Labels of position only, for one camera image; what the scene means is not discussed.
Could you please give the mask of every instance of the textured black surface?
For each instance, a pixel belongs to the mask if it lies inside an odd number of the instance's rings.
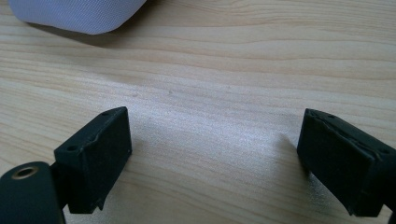
[[[24,168],[36,173],[22,179],[12,178]],[[58,206],[50,167],[41,161],[29,162],[6,172],[0,179],[0,223],[64,223]]]
[[[60,205],[67,203],[70,212],[78,214],[90,214],[97,206],[102,209],[131,154],[127,108],[97,116],[55,149],[52,167],[62,178],[56,182]]]
[[[350,215],[378,216],[391,209],[396,152],[331,114],[306,109],[297,153]]]

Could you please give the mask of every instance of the gray fabric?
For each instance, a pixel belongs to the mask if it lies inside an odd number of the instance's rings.
[[[131,18],[146,0],[8,0],[21,21],[97,35]]]

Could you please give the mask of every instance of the black plastic part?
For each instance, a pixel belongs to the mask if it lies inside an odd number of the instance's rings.
[[[97,206],[102,210],[131,153],[126,107],[100,114],[55,149],[53,173],[63,178],[55,180],[63,188],[59,198],[71,213],[90,214]]]
[[[0,223],[64,223],[62,209],[90,214],[132,154],[128,110],[108,110],[55,150],[56,162],[30,162],[0,179]]]
[[[46,163],[26,163],[1,177],[0,223],[64,223]]]
[[[396,151],[334,115],[306,109],[297,153],[350,215],[395,211]]]

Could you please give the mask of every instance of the screw hole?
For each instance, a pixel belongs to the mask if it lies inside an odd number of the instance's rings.
[[[389,150],[384,149],[384,148],[380,148],[379,151],[380,151],[381,153],[384,153],[384,154],[389,154],[389,153],[390,153]]]
[[[78,149],[77,146],[71,146],[67,148],[67,151],[76,151]]]
[[[22,168],[19,171],[15,172],[12,175],[12,178],[16,179],[16,180],[24,179],[24,178],[34,175],[35,173],[37,173],[37,171],[38,171],[38,168],[36,166],[25,167],[25,168]]]

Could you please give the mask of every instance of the light wood surface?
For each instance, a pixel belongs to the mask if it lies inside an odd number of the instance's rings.
[[[396,147],[395,88],[392,0],[148,1],[104,35],[0,0],[0,174],[129,108],[134,154],[104,211],[68,223],[387,223],[385,206],[350,217],[295,148],[307,107]]]

